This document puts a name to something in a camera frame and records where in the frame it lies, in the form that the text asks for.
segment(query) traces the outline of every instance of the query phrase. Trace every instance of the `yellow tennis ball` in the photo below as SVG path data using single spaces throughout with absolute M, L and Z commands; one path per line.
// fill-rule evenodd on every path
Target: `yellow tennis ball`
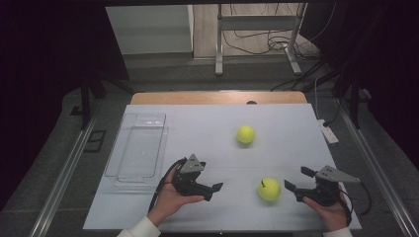
M 258 192 L 265 200 L 275 200 L 281 193 L 281 186 L 276 179 L 268 177 L 261 181 Z
M 237 140 L 241 143 L 248 144 L 255 138 L 255 130 L 249 125 L 242 125 L 237 130 Z

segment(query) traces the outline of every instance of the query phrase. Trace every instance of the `clear plastic container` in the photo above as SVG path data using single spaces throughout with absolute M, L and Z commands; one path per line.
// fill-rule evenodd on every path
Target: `clear plastic container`
M 154 192 L 158 185 L 166 115 L 125 114 L 111 152 L 105 176 L 115 192 Z

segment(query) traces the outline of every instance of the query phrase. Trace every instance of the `cable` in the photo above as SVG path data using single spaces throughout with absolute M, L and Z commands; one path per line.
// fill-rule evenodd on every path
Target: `cable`
M 289 3 L 287 3 L 287 7 L 290 10 L 290 13 L 293 14 L 293 11 L 291 10 Z
M 315 107 L 315 116 L 317 117 L 317 120 L 319 119 L 318 109 L 317 109 L 317 80 L 318 78 L 320 77 L 317 77 L 314 82 L 314 107 Z
M 158 194 L 160 193 L 161 189 L 163 189 L 163 186 L 165 184 L 167 184 L 165 182 L 166 182 L 167 176 L 169 175 L 170 171 L 172 171 L 172 169 L 175 168 L 177 165 L 184 162 L 185 159 L 186 158 L 183 158 L 183 159 L 180 159 L 180 160 L 176 161 L 175 163 L 173 163 L 173 165 L 166 171 L 166 174 L 163 176 L 163 178 L 161 178 L 161 180 L 160 180 L 160 182 L 159 182 L 159 184 L 156 188 L 156 191 L 154 192 L 153 198 L 151 199 L 150 207 L 148 208 L 148 212 L 150 212 L 151 209 L 154 207 L 154 205 L 156 203 L 156 200 L 157 200 L 157 197 L 158 197 Z
M 320 52 L 318 52 L 318 53 L 315 53 L 314 55 L 307 55 L 307 54 L 303 54 L 300 50 L 299 50 L 299 47 L 301 46 L 301 45 L 303 45 L 303 44 L 305 44 L 305 42 L 304 43 L 302 43 L 302 44 L 298 44 L 298 43 L 294 43 L 294 45 L 296 45 L 296 47 L 294 47 L 293 48 L 293 51 L 294 51 L 294 56 L 296 56 L 296 57 L 299 57 L 299 58 L 302 58 L 302 59 L 321 59 L 322 57 L 321 57 L 321 54 L 320 54 Z
M 268 6 L 268 3 L 266 3 L 265 4 L 265 10 L 263 10 L 263 12 L 261 13 L 261 15 L 263 15 L 265 12 L 266 12 L 266 10 L 268 9 L 268 11 L 269 11 L 269 6 Z
M 326 121 L 326 122 L 324 122 L 323 123 L 323 126 L 329 126 L 331 123 L 333 123 L 335 120 L 336 120 L 336 118 L 338 117 L 338 114 L 339 114 L 339 111 L 340 111 L 340 108 L 341 108 L 341 104 L 342 103 L 339 103 L 339 106 L 338 106 L 338 109 L 336 110 L 336 113 L 335 113 L 335 117 L 333 118 L 333 120 L 330 120 L 330 121 Z
M 299 5 L 300 5 L 301 3 L 298 3 L 298 6 L 296 7 L 296 11 L 298 12 L 298 10 L 299 10 Z
M 346 196 L 346 197 L 348 197 L 348 199 L 349 199 L 349 202 L 351 203 L 351 213 L 354 211 L 354 205 L 353 205 L 353 203 L 352 203 L 352 199 L 351 199 L 351 197 L 348 195 L 348 193 L 346 193 L 345 191 L 343 191 L 343 190 L 341 190 L 341 192 Z
M 332 10 L 332 13 L 330 14 L 329 20 L 328 20 L 328 21 L 327 21 L 327 23 L 326 23 L 326 26 L 324 26 L 323 30 L 322 30 L 319 34 L 317 34 L 317 36 L 315 36 L 314 38 L 309 39 L 308 41 L 315 40 L 316 38 L 318 38 L 319 36 L 321 36 L 321 34 L 323 34 L 323 32 L 324 32 L 324 31 L 327 29 L 327 27 L 329 26 L 330 21 L 332 20 L 332 17 L 333 17 L 333 15 L 334 15 L 334 13 L 335 13 L 335 9 L 336 9 L 336 2 L 335 2 L 335 4 L 333 5 L 333 10 Z
M 289 84 L 289 83 L 291 83 L 291 82 L 293 82 L 293 81 L 295 81 L 295 80 L 298 80 L 298 79 L 299 79 L 299 78 L 296 78 L 296 79 L 293 79 L 293 80 L 290 80 L 290 81 L 287 81 L 287 82 L 281 83 L 281 84 L 279 84 L 279 85 L 277 85 L 277 86 L 273 87 L 270 91 L 271 91 L 271 92 L 273 92 L 273 91 L 275 91 L 275 89 L 277 89 L 278 87 L 280 87 L 280 86 L 284 86 L 284 85 L 287 85 L 287 84 Z
M 352 210 L 349 210 L 348 205 L 340 198 L 339 193 L 343 192 L 343 191 L 341 189 L 339 189 L 339 193 L 336 194 L 325 186 L 322 187 L 322 190 L 329 193 L 330 196 L 334 197 L 336 199 L 336 201 L 339 202 L 340 205 L 342 205 L 342 207 L 345 211 L 345 215 L 346 215 L 346 224 L 347 224 L 347 226 L 349 226 L 352 222 L 352 214 L 351 214 Z
M 290 38 L 286 38 L 286 37 L 271 37 L 271 38 L 269 38 L 269 35 L 268 35 L 267 44 L 268 44 L 268 49 L 270 49 L 270 50 L 281 50 L 281 49 L 284 49 L 284 48 L 287 47 L 287 45 L 289 43 L 288 41 L 285 41 L 285 40 L 276 41 L 274 39 L 290 40 Z M 281 44 L 281 46 L 279 48 L 275 47 L 279 43 Z
M 273 87 L 270 91 L 272 92 L 272 91 L 275 91 L 275 89 L 277 89 L 278 87 L 281 87 L 281 86 L 284 86 L 284 85 L 287 85 L 287 84 L 289 84 L 289 83 L 291 83 L 291 82 L 295 82 L 294 84 L 293 84 L 293 86 L 292 86 L 292 88 L 295 86 L 295 84 L 297 84 L 300 80 L 302 80 L 303 78 L 305 78 L 305 77 L 307 77 L 307 76 L 309 76 L 309 75 L 311 75 L 314 71 L 316 71 L 316 70 L 318 70 L 318 68 L 319 68 L 319 65 L 322 65 L 322 60 L 319 60 L 318 62 L 316 62 L 310 69 L 308 69 L 306 72 L 304 72 L 300 77 L 298 77 L 298 78 L 296 78 L 296 79 L 293 79 L 293 80 L 290 80 L 290 81 L 287 81 L 287 82 L 284 82 L 284 83 L 281 83 L 281 84 L 279 84 L 279 85 L 277 85 L 277 86 L 275 86 L 275 87 Z
M 361 186 L 364 188 L 364 190 L 367 193 L 367 196 L 368 196 L 368 207 L 367 207 L 366 210 L 364 210 L 363 212 L 361 212 L 360 215 L 366 215 L 366 214 L 368 214 L 370 212 L 370 210 L 371 210 L 371 208 L 373 206 L 373 199 L 371 198 L 370 191 L 367 189 L 367 186 L 363 182 L 361 182 Z
M 302 79 L 304 79 L 305 77 L 313 74 L 315 71 L 317 71 L 318 69 L 320 69 L 320 67 L 322 67 L 324 64 L 326 63 L 326 60 L 321 59 L 318 60 L 310 69 L 308 69 L 308 71 L 304 72 L 302 74 L 301 77 L 298 78 L 298 80 L 293 84 L 293 86 L 291 87 L 291 90 L 294 91 L 295 86 L 302 81 Z
M 287 31 L 273 31 L 272 33 L 282 33 L 282 32 L 287 32 Z M 264 32 L 264 33 L 256 33 L 256 34 L 247 35 L 247 36 L 239 36 L 239 35 L 236 33 L 236 31 L 234 31 L 234 33 L 235 33 L 235 35 L 236 35 L 238 38 L 250 38 L 250 37 L 257 37 L 257 36 L 260 36 L 260 35 L 269 34 L 269 32 Z
M 237 46 L 233 46 L 233 45 L 231 45 L 230 43 L 228 43 L 227 39 L 225 38 L 225 33 L 224 33 L 224 31 L 222 31 L 222 36 L 224 37 L 225 43 L 226 43 L 228 46 L 230 46 L 230 47 L 232 47 L 232 48 L 235 48 L 235 49 L 238 49 L 238 50 L 245 51 L 245 52 L 250 53 L 250 54 L 261 55 L 261 54 L 265 54 L 265 53 L 267 53 L 267 52 L 271 51 L 270 49 L 268 49 L 268 50 L 266 50 L 266 51 L 263 51 L 263 52 L 252 52 L 252 51 L 248 51 L 248 50 L 246 50 L 246 49 L 244 49 L 244 48 L 237 47 Z
M 265 4 L 265 10 L 261 13 L 261 15 L 263 15 L 263 14 L 266 12 L 266 10 L 267 10 L 267 6 L 268 6 L 268 3 L 267 3 L 267 4 Z M 234 4 L 231 4 L 231 3 L 230 3 L 230 14 L 231 14 L 231 16 L 233 15 L 233 10 L 234 10 L 235 15 L 238 15 L 238 14 L 237 14 L 237 11 L 235 10 Z M 237 34 L 237 32 L 236 32 L 236 31 L 234 31 L 234 34 L 235 34 L 237 37 L 239 37 L 239 38 L 249 38 L 249 37 L 254 37 L 254 36 L 264 35 L 264 34 L 268 34 L 268 33 L 253 34 L 253 35 L 248 35 L 248 36 L 244 36 L 244 37 L 243 37 L 243 36 L 239 36 L 239 35 Z

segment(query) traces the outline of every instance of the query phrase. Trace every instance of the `white table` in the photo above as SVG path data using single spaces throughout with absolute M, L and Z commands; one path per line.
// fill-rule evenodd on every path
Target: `white table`
M 300 231 L 323 229 L 317 213 L 296 202 L 284 189 L 284 179 L 299 188 L 314 188 L 300 166 L 320 170 L 335 167 L 310 104 L 292 105 L 143 105 L 126 113 L 164 113 L 168 127 L 162 171 L 176 160 L 196 154 L 207 166 L 198 177 L 203 185 L 223 182 L 211 201 L 189 204 L 159 228 L 169 232 Z M 240 125 L 255 128 L 256 138 L 240 145 Z M 274 202 L 259 198 L 265 177 L 282 185 Z M 148 210 L 152 194 L 108 193 L 112 183 L 102 177 L 84 229 L 132 227 Z M 360 229 L 356 215 L 350 225 Z

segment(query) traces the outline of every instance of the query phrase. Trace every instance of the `hand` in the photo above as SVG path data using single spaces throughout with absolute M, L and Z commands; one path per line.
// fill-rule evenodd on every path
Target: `hand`
M 177 167 L 173 168 L 166 178 L 165 184 L 161 189 L 154 207 L 148 212 L 147 217 L 158 226 L 168 216 L 176 213 L 184 204 L 199 202 L 204 200 L 203 196 L 182 196 L 176 192 L 172 185 L 172 177 L 175 175 Z
M 342 192 L 340 193 L 340 198 L 346 203 Z M 304 197 L 302 200 L 320 214 L 328 231 L 336 231 L 348 227 L 345 210 L 339 202 L 336 202 L 331 206 L 322 206 L 309 197 Z

